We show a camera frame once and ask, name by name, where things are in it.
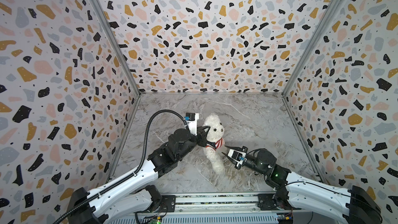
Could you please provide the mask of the red white striped sweater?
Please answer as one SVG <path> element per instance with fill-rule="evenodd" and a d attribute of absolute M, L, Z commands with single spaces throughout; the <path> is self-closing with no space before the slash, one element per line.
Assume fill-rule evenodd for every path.
<path fill-rule="evenodd" d="M 225 142 L 223 138 L 220 138 L 216 142 L 206 142 L 206 148 L 212 148 L 213 150 L 217 150 L 218 148 L 224 146 Z"/>

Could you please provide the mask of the white plush teddy bear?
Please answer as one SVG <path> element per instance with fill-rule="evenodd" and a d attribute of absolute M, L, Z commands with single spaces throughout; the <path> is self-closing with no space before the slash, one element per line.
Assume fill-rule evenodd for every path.
<path fill-rule="evenodd" d="M 220 138 L 224 136 L 224 126 L 221 123 L 221 120 L 218 115 L 212 113 L 206 117 L 204 121 L 205 126 L 209 126 L 210 130 L 207 135 L 207 141 L 216 142 Z M 208 161 L 211 163 L 213 171 L 217 175 L 222 175 L 225 172 L 225 166 L 223 160 L 220 156 L 220 151 L 224 148 L 224 146 L 218 148 L 217 150 L 213 150 L 212 148 L 204 148 L 205 156 Z"/>

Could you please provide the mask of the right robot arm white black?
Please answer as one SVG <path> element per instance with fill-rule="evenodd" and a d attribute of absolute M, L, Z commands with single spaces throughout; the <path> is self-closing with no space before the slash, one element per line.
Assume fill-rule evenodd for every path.
<path fill-rule="evenodd" d="M 267 149 L 227 148 L 224 154 L 238 170 L 247 167 L 263 175 L 275 194 L 273 201 L 283 209 L 306 209 L 342 224 L 381 224 L 381 209 L 361 187 L 335 187 L 301 176 L 277 164 Z"/>

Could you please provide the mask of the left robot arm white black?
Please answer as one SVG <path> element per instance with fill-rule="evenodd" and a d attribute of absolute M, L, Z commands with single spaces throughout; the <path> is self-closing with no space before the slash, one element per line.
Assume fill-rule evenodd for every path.
<path fill-rule="evenodd" d="M 187 129 L 178 129 L 141 166 L 98 188 L 78 189 L 69 201 L 68 222 L 110 224 L 134 212 L 154 212 L 162 195 L 152 182 L 176 168 L 196 146 L 205 147 L 209 130 L 209 126 L 199 127 L 196 134 L 191 134 Z"/>

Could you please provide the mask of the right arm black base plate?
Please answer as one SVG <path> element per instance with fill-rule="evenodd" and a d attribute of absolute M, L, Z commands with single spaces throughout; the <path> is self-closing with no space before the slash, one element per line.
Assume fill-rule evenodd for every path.
<path fill-rule="evenodd" d="M 300 208 L 294 208 L 287 201 L 276 197 L 274 193 L 258 194 L 257 207 L 262 211 L 270 211 L 270 210 L 292 211 L 300 209 Z"/>

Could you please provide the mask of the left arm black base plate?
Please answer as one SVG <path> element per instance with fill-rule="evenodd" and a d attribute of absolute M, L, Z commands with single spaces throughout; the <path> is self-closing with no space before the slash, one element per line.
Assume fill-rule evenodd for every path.
<path fill-rule="evenodd" d="M 176 207 L 176 196 L 175 195 L 162 195 L 159 203 L 152 203 L 146 210 L 138 211 L 138 213 L 172 213 Z"/>

